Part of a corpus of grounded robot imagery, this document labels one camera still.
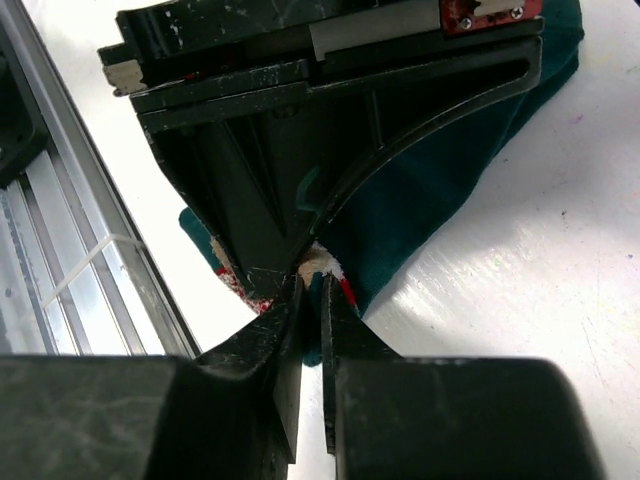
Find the white zip tie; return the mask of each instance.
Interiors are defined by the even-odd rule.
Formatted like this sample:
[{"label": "white zip tie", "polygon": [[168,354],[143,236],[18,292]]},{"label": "white zip tie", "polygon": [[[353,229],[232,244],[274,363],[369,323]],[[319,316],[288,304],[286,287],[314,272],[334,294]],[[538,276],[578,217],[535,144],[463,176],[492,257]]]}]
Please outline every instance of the white zip tie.
[{"label": "white zip tie", "polygon": [[55,290],[51,292],[49,296],[47,296],[46,299],[40,303],[40,309],[44,312],[44,310],[49,305],[51,305],[51,303],[53,303],[53,301],[58,297],[58,295],[60,295],[60,293],[62,293],[62,291],[65,288],[67,288],[71,284],[71,282],[73,282],[76,279],[78,275],[82,273],[85,267],[91,264],[95,256],[102,253],[102,250],[104,250],[112,242],[129,243],[131,245],[135,245],[136,247],[143,247],[143,248],[145,247],[144,243],[142,243],[140,240],[135,240],[133,238],[120,235],[118,233],[112,233],[110,235],[107,235],[102,240],[100,240],[95,247],[91,249],[91,251],[87,254],[87,256],[84,257],[80,261],[80,263],[78,263],[78,265],[76,265],[71,269],[71,271],[67,274],[67,276],[64,277],[62,282],[58,284]]}]

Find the white table surface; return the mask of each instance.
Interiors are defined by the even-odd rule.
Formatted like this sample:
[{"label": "white table surface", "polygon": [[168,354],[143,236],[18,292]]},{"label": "white table surface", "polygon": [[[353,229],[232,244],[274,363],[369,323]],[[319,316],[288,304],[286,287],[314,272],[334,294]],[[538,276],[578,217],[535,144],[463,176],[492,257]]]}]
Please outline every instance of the white table surface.
[{"label": "white table surface", "polygon": [[[180,230],[96,50],[149,0],[24,0],[203,349],[251,320]],[[411,355],[549,358],[569,376],[612,479],[640,479],[640,8],[583,0],[582,66],[499,154],[467,204],[407,262],[366,321]],[[333,478],[319,369],[303,376],[298,464]]]}]

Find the teal fabric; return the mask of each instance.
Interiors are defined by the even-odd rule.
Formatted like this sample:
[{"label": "teal fabric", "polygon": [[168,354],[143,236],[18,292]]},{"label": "teal fabric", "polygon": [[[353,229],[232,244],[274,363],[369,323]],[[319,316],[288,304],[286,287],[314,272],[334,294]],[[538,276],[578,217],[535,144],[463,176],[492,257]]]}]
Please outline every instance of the teal fabric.
[{"label": "teal fabric", "polygon": [[[543,71],[536,88],[460,119],[399,155],[369,179],[321,235],[320,243],[342,264],[361,313],[578,68],[584,36],[578,0],[546,0],[543,15]],[[212,266],[219,266],[209,233],[190,210],[182,213],[180,224]]]}]

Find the black plastic housing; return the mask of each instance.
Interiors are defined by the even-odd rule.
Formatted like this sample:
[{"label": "black plastic housing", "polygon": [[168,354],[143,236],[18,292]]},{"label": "black plastic housing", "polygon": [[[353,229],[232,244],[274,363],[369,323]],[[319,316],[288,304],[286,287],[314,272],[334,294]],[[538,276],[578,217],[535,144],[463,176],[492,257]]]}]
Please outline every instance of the black plastic housing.
[{"label": "black plastic housing", "polygon": [[[455,38],[432,31],[332,52],[323,62],[300,50],[131,100],[158,164],[217,237],[248,296],[274,298],[386,162],[537,84],[542,28],[535,19]],[[103,62],[127,58],[126,49],[133,47],[103,50]],[[141,68],[153,77],[171,61],[187,60],[145,57]],[[202,63],[193,61],[195,71]]]},{"label": "black plastic housing", "polygon": [[544,360],[345,361],[338,480],[602,480],[573,389]]},{"label": "black plastic housing", "polygon": [[0,25],[0,188],[24,171],[47,138],[38,104]]}]

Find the screw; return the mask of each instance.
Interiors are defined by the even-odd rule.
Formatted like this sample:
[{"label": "screw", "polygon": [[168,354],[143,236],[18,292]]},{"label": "screw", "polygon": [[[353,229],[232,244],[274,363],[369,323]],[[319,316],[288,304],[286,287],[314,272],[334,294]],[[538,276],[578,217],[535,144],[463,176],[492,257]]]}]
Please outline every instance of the screw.
[{"label": "screw", "polygon": [[520,20],[522,17],[524,17],[524,8],[517,7],[511,10],[511,17],[514,20]]},{"label": "screw", "polygon": [[463,30],[469,30],[471,27],[473,27],[473,20],[471,20],[469,17],[465,17],[460,20],[460,28],[462,28]]}]

